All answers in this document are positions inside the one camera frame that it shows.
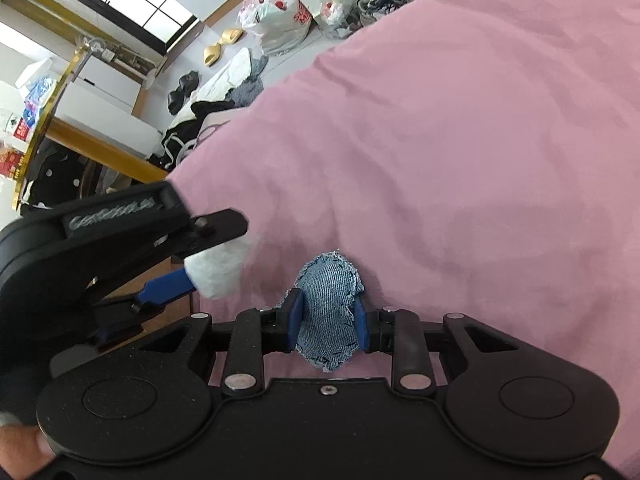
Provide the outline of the person's left hand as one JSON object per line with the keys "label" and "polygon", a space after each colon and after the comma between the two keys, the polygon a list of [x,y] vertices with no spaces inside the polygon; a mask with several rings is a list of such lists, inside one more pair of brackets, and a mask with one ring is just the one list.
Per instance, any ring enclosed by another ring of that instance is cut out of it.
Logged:
{"label": "person's left hand", "polygon": [[2,479],[24,480],[43,470],[55,452],[37,426],[25,426],[14,415],[2,412],[0,467]]}

